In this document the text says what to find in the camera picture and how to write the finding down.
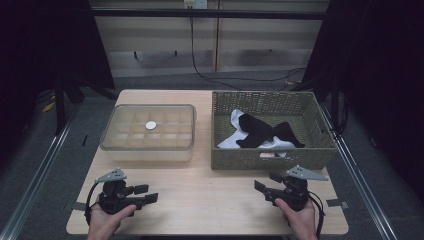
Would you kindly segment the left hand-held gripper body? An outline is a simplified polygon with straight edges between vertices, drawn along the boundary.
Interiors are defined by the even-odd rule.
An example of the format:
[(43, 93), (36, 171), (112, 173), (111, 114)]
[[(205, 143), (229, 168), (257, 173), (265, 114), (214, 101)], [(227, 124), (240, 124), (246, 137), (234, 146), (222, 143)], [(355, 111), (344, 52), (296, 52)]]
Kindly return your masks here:
[(95, 184), (103, 184), (98, 204), (107, 214), (116, 214), (129, 205), (135, 205), (137, 210), (141, 210), (146, 204), (144, 197), (133, 193), (135, 186), (127, 186), (126, 179), (126, 174), (116, 168), (94, 180)]

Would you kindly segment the white wall power outlet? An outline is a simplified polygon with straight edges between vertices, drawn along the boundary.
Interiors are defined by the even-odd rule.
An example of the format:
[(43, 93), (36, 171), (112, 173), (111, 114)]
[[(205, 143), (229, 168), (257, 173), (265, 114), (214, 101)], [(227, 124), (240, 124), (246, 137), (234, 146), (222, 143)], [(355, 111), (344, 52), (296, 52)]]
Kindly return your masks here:
[(207, 9), (208, 8), (207, 0), (184, 0), (183, 4), (185, 9)]

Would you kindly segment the black horizontal metal bar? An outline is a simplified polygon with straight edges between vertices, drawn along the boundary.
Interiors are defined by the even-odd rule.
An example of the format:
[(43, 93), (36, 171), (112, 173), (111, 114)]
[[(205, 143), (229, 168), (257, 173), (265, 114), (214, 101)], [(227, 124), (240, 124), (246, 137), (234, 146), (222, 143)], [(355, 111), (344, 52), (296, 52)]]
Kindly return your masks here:
[(323, 20), (325, 18), (325, 13), (281, 11), (92, 8), (91, 12), (95, 16), (116, 17), (190, 17), (289, 20)]

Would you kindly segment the black curtain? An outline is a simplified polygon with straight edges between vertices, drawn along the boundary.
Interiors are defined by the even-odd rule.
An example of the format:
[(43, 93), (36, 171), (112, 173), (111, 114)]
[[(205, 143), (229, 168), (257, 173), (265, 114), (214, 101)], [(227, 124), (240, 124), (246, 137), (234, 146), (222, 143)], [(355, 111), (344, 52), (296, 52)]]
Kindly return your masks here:
[(340, 87), (424, 203), (424, 0), (329, 0), (303, 81)]
[(90, 0), (0, 0), (0, 168), (44, 90), (115, 87)]

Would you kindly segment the metal floor rail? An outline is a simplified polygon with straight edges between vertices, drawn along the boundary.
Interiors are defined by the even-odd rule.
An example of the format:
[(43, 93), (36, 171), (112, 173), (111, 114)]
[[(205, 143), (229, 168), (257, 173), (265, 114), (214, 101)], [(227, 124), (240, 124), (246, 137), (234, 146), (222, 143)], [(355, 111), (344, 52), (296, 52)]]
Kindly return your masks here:
[(379, 231), (382, 240), (398, 240), (398, 237), (396, 236), (386, 213), (383, 211), (379, 202), (375, 198), (344, 138), (335, 131), (335, 127), (332, 124), (330, 111), (323, 105), (321, 105), (320, 108), (326, 123), (330, 127), (330, 132), (333, 135), (333, 139), (337, 145), (347, 171), (349, 172), (349, 175), (352, 178), (352, 181), (354, 182), (359, 195), (361, 196), (361, 199), (374, 222), (374, 225)]
[(79, 108), (79, 104), (65, 106), (65, 123), (59, 130), (56, 109), (37, 112), (30, 122), (0, 176), (0, 240), (17, 239)]

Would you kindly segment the black metal stand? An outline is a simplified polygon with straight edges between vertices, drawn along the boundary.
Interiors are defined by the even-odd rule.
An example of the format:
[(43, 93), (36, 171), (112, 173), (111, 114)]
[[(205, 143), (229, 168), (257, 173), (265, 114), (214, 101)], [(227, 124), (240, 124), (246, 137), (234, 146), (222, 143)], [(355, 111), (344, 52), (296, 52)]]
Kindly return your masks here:
[(57, 75), (54, 89), (57, 119), (56, 135), (65, 128), (67, 123), (65, 97), (68, 97), (73, 104), (81, 104), (85, 99), (85, 95), (81, 90), (82, 87), (88, 88), (110, 100), (116, 100), (118, 98), (116, 94), (86, 77), (75, 73), (60, 71)]

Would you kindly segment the person's left hand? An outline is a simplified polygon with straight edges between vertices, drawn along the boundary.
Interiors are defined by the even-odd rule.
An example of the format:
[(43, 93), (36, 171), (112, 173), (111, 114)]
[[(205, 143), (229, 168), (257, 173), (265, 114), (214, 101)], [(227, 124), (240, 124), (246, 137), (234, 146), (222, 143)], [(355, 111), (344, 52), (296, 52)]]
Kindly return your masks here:
[(95, 204), (90, 208), (90, 225), (87, 240), (110, 240), (121, 221), (136, 210), (135, 205), (129, 205), (116, 214), (109, 215)]

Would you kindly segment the person's right hand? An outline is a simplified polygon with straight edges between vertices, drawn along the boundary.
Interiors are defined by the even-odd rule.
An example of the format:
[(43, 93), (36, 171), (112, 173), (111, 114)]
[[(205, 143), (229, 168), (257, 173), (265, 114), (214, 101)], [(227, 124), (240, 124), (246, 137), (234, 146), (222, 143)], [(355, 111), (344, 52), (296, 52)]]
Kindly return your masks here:
[(315, 232), (315, 208), (311, 201), (298, 212), (291, 209), (282, 199), (277, 198), (275, 204), (282, 211), (298, 240), (318, 240)]

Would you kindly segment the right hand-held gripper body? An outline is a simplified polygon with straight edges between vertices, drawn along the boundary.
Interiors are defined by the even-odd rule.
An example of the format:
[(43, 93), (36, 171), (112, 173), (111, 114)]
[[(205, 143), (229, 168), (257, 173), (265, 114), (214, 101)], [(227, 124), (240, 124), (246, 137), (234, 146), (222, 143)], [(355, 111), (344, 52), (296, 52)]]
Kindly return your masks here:
[(328, 180), (326, 176), (320, 175), (300, 165), (287, 170), (285, 175), (282, 176), (284, 177), (282, 184), (285, 186), (285, 188), (281, 190), (267, 187), (269, 190), (270, 200), (265, 200), (272, 202), (273, 205), (276, 205), (275, 200), (277, 198), (282, 199), (294, 211), (301, 211), (309, 200), (309, 180)]

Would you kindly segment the green woven basket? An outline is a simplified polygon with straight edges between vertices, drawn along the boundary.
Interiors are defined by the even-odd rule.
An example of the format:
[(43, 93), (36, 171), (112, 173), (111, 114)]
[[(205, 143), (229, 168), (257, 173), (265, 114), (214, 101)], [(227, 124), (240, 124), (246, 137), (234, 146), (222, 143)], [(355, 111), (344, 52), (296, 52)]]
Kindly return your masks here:
[[(303, 148), (275, 149), (285, 157), (261, 158), (266, 149), (223, 149), (217, 145), (231, 136), (231, 112), (239, 109), (276, 126), (288, 122)], [(328, 124), (311, 92), (214, 91), (212, 93), (211, 168), (214, 170), (284, 170), (300, 165), (310, 170), (326, 167), (338, 153)]]

